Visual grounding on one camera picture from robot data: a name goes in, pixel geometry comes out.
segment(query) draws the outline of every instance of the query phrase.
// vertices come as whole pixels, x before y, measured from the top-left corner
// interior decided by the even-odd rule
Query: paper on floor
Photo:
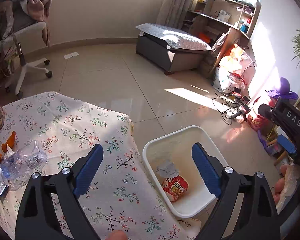
[[[75,56],[78,56],[78,55],[79,55],[78,52],[73,52],[73,53],[64,55],[63,57],[64,57],[65,59],[68,59],[68,58],[75,57]]]

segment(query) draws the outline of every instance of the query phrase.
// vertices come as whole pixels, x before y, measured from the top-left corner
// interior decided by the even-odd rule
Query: curtain
[[[183,20],[193,0],[163,0],[157,24],[181,29]]]

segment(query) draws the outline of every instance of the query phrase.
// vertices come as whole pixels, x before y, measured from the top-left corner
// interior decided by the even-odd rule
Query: tablecloth
[[[140,153],[132,136],[129,116],[46,92],[3,107],[6,116],[0,130],[1,144],[15,131],[13,149],[38,140],[48,155],[41,175],[58,173],[86,156],[96,143],[104,150],[103,161],[79,203],[101,239],[121,229],[130,240],[194,239],[201,223],[175,218],[146,176]],[[0,197],[0,225],[14,239],[21,188]],[[57,195],[54,208],[65,235],[71,236]]]

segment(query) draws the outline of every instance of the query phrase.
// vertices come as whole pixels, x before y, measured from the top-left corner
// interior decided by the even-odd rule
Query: storage box
[[[215,196],[208,191],[192,159],[192,145],[197,142],[201,143],[210,156],[218,158],[223,166],[228,166],[208,134],[195,125],[148,142],[142,152],[146,169],[157,190],[171,212],[181,218],[193,217],[215,199]],[[156,172],[157,166],[166,160],[173,162],[179,169],[179,174],[189,183],[188,190],[174,203],[169,200],[161,187],[164,178]]]

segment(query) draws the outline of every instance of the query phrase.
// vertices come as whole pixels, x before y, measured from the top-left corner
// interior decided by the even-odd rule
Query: baseboard
[[[87,40],[80,40],[80,41],[69,41],[59,44],[54,44],[50,48],[44,47],[42,49],[38,49],[27,53],[26,55],[29,56],[37,56],[46,54],[49,52],[55,52],[60,49],[68,49],[72,47],[81,47],[81,46],[90,46],[90,45],[98,45],[98,44],[125,44],[125,43],[137,43],[138,38],[94,38],[94,39],[87,39]]]

